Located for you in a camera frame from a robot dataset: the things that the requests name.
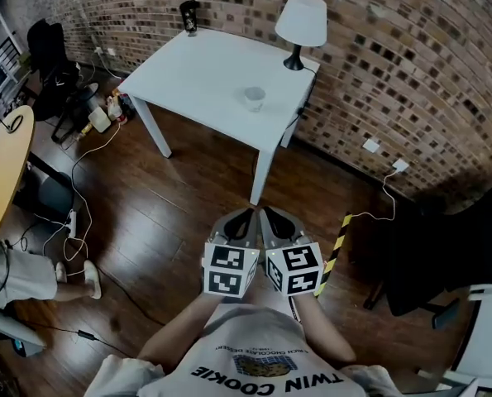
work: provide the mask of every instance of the white lampshade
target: white lampshade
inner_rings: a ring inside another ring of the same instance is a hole
[[[275,32],[290,43],[319,47],[327,42],[327,4],[323,0],[288,0]]]

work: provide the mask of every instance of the yellow wooden tabletop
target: yellow wooden tabletop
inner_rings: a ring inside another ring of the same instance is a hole
[[[20,184],[34,135],[34,113],[29,106],[12,111],[4,122],[10,125],[18,115],[23,115],[23,121],[12,134],[0,124],[0,224]]]

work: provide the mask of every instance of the brick wall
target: brick wall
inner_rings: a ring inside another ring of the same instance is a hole
[[[61,22],[70,58],[89,63],[94,36],[131,72],[182,29],[184,0],[2,0],[21,37],[42,15]],[[199,0],[200,23],[272,45],[286,0]],[[328,42],[298,135],[401,193],[471,197],[492,183],[492,0],[324,0]],[[374,155],[361,149],[380,143]]]

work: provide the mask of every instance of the hazard tape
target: hazard tape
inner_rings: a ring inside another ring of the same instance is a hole
[[[334,248],[332,250],[332,254],[330,255],[330,259],[328,259],[328,262],[325,265],[325,269],[322,272],[321,284],[319,285],[318,290],[314,293],[316,297],[318,297],[322,293],[322,290],[325,288],[325,285],[327,284],[328,277],[332,272],[332,268],[336,264],[337,255],[339,254],[343,242],[345,241],[346,230],[348,229],[348,224],[351,223],[351,219],[352,219],[352,213],[347,212],[347,214],[343,218],[342,228],[339,230],[339,234],[337,234],[337,240],[336,243],[334,244]]]

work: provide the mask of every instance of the foot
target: foot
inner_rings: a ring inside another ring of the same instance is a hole
[[[100,299],[103,296],[103,292],[100,289],[98,270],[91,261],[84,262],[84,278],[86,279],[86,285],[89,285],[93,289],[93,294],[90,297],[92,299]]]
[[[65,265],[59,261],[56,264],[56,282],[67,282],[67,273],[65,271]]]

